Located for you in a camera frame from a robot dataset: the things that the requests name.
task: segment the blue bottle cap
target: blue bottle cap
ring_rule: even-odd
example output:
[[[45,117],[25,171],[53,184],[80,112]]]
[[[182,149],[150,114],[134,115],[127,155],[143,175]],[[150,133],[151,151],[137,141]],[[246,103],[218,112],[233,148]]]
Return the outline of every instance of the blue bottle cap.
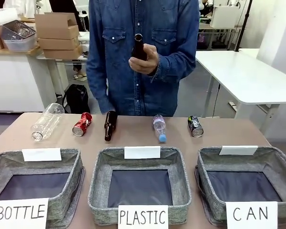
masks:
[[[159,136],[159,141],[160,142],[166,142],[166,135],[160,135]]]

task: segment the plastic sign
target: plastic sign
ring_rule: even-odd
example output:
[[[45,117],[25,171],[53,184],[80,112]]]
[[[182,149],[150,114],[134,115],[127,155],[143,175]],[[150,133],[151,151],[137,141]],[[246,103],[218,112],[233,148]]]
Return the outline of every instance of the plastic sign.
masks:
[[[168,229],[168,206],[120,205],[118,229]]]
[[[277,229],[277,202],[226,202],[228,229]]]
[[[126,146],[124,159],[160,158],[160,146]]]
[[[253,155],[258,146],[223,146],[219,155]]]
[[[0,201],[0,229],[45,229],[48,198]]]
[[[60,148],[23,149],[24,161],[61,161]]]

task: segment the backpack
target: backpack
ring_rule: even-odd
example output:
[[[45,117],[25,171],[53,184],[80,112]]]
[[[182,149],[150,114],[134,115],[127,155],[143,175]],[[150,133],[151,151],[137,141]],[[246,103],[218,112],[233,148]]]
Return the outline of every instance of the backpack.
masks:
[[[88,92],[84,85],[71,84],[67,89],[62,99],[62,106],[65,109],[65,113],[68,114],[69,112],[64,106],[65,99],[67,99],[67,105],[70,107],[71,114],[90,113],[90,108],[88,106]]]

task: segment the hand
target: hand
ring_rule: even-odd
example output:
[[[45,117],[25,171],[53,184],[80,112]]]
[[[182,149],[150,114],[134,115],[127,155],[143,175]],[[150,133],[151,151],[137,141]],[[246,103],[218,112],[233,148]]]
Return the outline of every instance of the hand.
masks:
[[[143,49],[147,54],[147,61],[132,57],[129,59],[128,63],[134,71],[147,75],[152,73],[158,67],[159,55],[156,46],[144,44]]]

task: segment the crushed can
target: crushed can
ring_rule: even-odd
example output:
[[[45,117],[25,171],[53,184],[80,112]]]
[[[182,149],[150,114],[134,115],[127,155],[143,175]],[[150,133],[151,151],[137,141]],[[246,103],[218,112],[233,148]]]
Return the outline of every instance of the crushed can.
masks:
[[[187,119],[189,128],[191,130],[192,136],[193,137],[201,137],[204,134],[204,130],[198,120],[197,116],[191,115]]]
[[[75,136],[83,136],[92,122],[92,115],[88,112],[82,113],[81,119],[74,125],[72,132]]]

